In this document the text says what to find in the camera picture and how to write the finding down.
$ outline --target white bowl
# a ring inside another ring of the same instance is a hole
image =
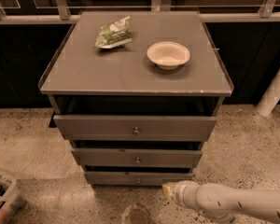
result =
[[[164,70],[176,69],[189,60],[189,50],[171,41],[159,42],[147,50],[148,58]]]

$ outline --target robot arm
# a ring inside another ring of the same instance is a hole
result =
[[[191,181],[163,185],[165,195],[216,223],[236,222],[235,214],[280,223],[280,190],[232,189]]]

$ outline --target white pole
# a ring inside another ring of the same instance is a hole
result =
[[[264,117],[269,116],[280,100],[280,69],[277,75],[274,77],[270,87],[263,94],[259,104],[257,105],[257,111]]]

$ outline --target snack bag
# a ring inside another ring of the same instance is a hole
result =
[[[112,49],[117,46],[132,42],[128,31],[130,28],[129,17],[104,25],[96,37],[95,47],[101,49]]]

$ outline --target floor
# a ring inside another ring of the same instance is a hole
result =
[[[18,179],[27,200],[10,223],[127,223],[129,210],[147,223],[210,223],[166,200],[161,188],[92,188],[58,129],[51,109],[0,109],[0,171]],[[280,105],[268,118],[252,105],[224,105],[194,171],[199,184],[239,189],[280,189]],[[131,224],[141,223],[139,218]],[[239,216],[238,223],[266,223]]]

